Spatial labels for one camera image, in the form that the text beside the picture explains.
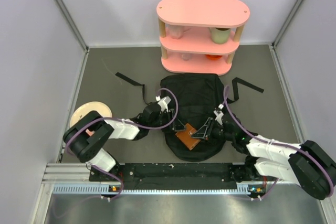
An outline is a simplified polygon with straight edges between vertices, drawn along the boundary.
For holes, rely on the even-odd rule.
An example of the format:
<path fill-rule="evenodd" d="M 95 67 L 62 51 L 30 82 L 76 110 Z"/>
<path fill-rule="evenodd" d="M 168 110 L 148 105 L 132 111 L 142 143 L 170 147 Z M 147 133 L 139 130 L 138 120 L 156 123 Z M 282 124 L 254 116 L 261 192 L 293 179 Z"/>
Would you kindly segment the black student backpack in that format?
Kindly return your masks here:
<path fill-rule="evenodd" d="M 224 105 L 224 115 L 237 119 L 235 115 L 229 115 L 225 104 L 238 101 L 239 84 L 260 93 L 264 92 L 262 88 L 236 77 L 232 80 L 233 99 L 224 98 L 224 85 L 218 75 L 184 73 L 163 78 L 160 82 L 160 94 L 171 98 L 169 109 L 176 109 L 177 116 L 184 125 L 188 123 L 198 130 L 208 118 L 215 118 L 214 110 L 219 104 Z M 166 144 L 174 155 L 187 162 L 205 161 L 220 152 L 224 146 L 210 145 L 207 141 L 201 140 L 193 150 L 189 151 L 177 138 L 176 133 L 163 133 Z"/>

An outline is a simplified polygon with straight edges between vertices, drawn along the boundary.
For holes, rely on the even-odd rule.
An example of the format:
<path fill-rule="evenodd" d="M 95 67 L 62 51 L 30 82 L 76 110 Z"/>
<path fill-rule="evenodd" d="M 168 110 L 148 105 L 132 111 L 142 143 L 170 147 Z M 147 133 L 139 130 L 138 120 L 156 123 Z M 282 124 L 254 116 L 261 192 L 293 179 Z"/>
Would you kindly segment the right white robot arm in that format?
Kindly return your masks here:
<path fill-rule="evenodd" d="M 314 141 L 290 144 L 246 130 L 239 119 L 228 115 L 208 118 L 191 135 L 205 140 L 226 140 L 246 155 L 245 174 L 252 180 L 270 176 L 294 183 L 308 195 L 324 200 L 334 193 L 335 161 Z"/>

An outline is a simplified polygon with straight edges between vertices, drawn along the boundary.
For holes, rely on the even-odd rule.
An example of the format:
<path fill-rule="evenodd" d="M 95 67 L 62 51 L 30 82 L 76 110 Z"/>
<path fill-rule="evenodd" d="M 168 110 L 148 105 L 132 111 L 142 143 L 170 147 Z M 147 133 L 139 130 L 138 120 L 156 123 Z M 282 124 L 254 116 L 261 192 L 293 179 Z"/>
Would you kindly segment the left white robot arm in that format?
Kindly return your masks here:
<path fill-rule="evenodd" d="M 120 165 L 103 149 L 107 140 L 139 140 L 150 130 L 167 133 L 185 130 L 176 109 L 169 109 L 169 103 L 168 97 L 150 103 L 132 119 L 104 117 L 102 110 L 91 109 L 64 133 L 63 141 L 81 163 L 94 166 L 107 180 L 114 180 Z"/>

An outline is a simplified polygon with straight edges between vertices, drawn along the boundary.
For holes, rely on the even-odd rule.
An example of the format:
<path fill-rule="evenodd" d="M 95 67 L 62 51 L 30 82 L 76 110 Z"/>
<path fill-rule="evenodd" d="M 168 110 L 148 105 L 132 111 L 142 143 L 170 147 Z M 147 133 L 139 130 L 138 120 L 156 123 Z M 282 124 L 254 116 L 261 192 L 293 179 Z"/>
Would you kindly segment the brown leather wallet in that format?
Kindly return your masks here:
<path fill-rule="evenodd" d="M 193 138 L 192 135 L 196 132 L 190 124 L 185 124 L 185 129 L 178 131 L 175 135 L 187 147 L 189 151 L 193 150 L 195 146 L 201 141 L 198 138 Z"/>

